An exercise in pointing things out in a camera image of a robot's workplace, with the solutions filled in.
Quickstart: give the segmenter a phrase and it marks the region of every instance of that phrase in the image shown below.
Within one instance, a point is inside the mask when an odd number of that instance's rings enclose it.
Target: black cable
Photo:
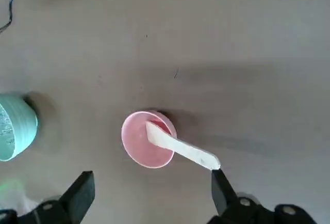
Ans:
[[[9,5],[8,5],[8,9],[9,9],[9,21],[7,24],[5,24],[4,26],[2,26],[0,28],[0,34],[9,27],[9,25],[11,24],[12,22],[12,3],[13,3],[14,0],[10,0],[9,1]]]

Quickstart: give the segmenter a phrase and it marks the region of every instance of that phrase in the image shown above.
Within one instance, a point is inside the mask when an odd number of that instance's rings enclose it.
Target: ribbed container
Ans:
[[[16,95],[0,94],[0,161],[23,152],[37,134],[36,113]]]

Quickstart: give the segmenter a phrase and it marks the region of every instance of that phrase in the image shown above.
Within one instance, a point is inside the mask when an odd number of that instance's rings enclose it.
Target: mint green container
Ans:
[[[13,94],[0,94],[0,161],[9,161],[23,152],[37,134],[36,113]]]

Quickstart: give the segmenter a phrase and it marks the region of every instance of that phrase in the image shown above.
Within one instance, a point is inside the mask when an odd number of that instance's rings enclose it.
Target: screw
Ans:
[[[250,206],[250,201],[247,198],[242,198],[240,203],[244,206]]]
[[[289,214],[289,215],[295,214],[295,210],[290,206],[284,206],[283,211],[284,211],[284,213]]]
[[[50,203],[48,203],[48,204],[44,205],[42,208],[43,208],[43,210],[50,210],[52,207],[53,206]]]
[[[2,213],[2,214],[0,214],[0,221],[1,221],[2,219],[5,219],[5,218],[6,218],[6,216],[7,216],[7,214],[6,214],[6,213]]]

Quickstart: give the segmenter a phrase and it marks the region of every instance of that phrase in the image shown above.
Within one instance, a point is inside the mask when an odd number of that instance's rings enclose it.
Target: white spoon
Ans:
[[[148,140],[152,144],[181,154],[209,170],[220,168],[220,161],[214,154],[172,137],[151,122],[146,122],[145,126]]]

